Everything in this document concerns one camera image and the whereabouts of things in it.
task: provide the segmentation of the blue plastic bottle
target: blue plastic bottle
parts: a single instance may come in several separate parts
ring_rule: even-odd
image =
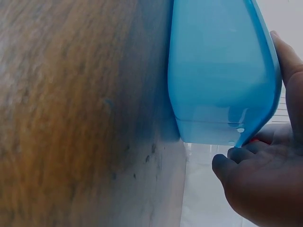
[[[175,0],[168,82],[184,142],[240,147],[258,132],[282,80],[255,0]]]

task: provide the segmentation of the white background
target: white background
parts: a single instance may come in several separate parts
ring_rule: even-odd
[[[303,58],[303,0],[257,0],[269,30],[276,30]],[[278,115],[272,121],[287,122],[285,90]],[[181,227],[255,227],[237,215],[227,203],[222,186],[211,169],[215,154],[228,147],[186,144],[188,153]]]

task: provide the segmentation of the wooden surface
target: wooden surface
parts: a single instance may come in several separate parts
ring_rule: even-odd
[[[176,227],[173,0],[0,0],[0,226]]]

